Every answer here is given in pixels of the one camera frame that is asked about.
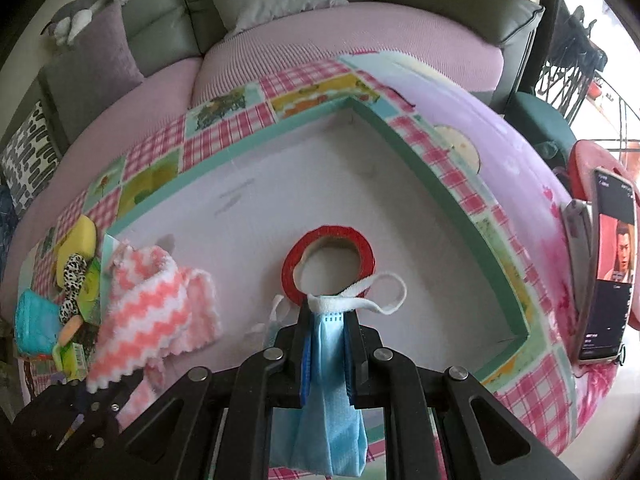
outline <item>gray and white stuffed animal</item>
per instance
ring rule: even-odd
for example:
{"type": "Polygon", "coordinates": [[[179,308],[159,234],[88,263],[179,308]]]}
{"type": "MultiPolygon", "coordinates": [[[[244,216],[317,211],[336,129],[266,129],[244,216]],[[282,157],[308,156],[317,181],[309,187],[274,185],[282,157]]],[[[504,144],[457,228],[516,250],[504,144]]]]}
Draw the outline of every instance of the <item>gray and white stuffed animal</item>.
{"type": "MultiPolygon", "coordinates": [[[[57,46],[73,44],[78,33],[93,19],[111,0],[74,0],[62,6],[42,30],[47,31],[56,40],[57,46]]],[[[129,0],[113,0],[121,6],[129,0]]]]}

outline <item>pink sofa cushion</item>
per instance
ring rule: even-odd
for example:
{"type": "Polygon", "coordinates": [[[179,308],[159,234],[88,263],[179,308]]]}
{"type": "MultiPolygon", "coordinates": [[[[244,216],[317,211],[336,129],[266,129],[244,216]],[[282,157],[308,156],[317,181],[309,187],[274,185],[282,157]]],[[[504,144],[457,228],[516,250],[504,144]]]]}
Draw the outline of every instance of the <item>pink sofa cushion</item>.
{"type": "Polygon", "coordinates": [[[213,46],[196,79],[193,105],[301,63],[371,50],[410,54],[469,92],[494,91],[504,63],[498,47],[432,12],[352,3],[274,20],[213,46]]]}
{"type": "Polygon", "coordinates": [[[112,160],[189,109],[201,64],[199,57],[185,59],[153,74],[107,108],[71,145],[15,230],[0,284],[0,314],[5,319],[13,316],[18,274],[27,253],[112,160]]]}

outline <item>yellow sponge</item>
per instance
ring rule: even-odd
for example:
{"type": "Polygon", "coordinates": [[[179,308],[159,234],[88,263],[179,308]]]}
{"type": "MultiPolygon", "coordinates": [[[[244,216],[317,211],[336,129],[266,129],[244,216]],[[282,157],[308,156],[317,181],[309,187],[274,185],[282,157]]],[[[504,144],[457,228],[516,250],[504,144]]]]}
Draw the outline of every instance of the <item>yellow sponge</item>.
{"type": "Polygon", "coordinates": [[[74,253],[80,254],[85,260],[90,260],[95,254],[95,225],[84,215],[80,216],[58,249],[56,283],[60,288],[65,285],[63,271],[66,261],[74,253]]]}

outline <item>leopard print fabric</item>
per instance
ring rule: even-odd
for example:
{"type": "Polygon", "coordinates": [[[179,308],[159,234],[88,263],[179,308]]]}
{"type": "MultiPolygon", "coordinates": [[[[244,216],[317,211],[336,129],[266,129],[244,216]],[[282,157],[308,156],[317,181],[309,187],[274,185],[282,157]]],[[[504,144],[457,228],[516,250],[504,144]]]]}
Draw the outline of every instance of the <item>leopard print fabric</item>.
{"type": "Polygon", "coordinates": [[[78,309],[78,294],[84,283],[86,261],[80,254],[72,254],[63,269],[65,282],[65,301],[60,306],[60,323],[66,324],[73,316],[80,314],[78,309]]]}

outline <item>phone screen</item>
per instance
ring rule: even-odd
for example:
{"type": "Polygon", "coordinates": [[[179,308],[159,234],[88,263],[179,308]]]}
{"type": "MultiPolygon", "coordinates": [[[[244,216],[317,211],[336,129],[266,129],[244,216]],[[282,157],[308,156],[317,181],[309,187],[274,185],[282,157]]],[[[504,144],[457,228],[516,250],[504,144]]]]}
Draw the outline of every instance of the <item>phone screen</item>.
{"type": "Polygon", "coordinates": [[[598,210],[598,270],[581,360],[618,355],[636,274],[636,220],[633,188],[622,180],[594,172],[598,210]]]}

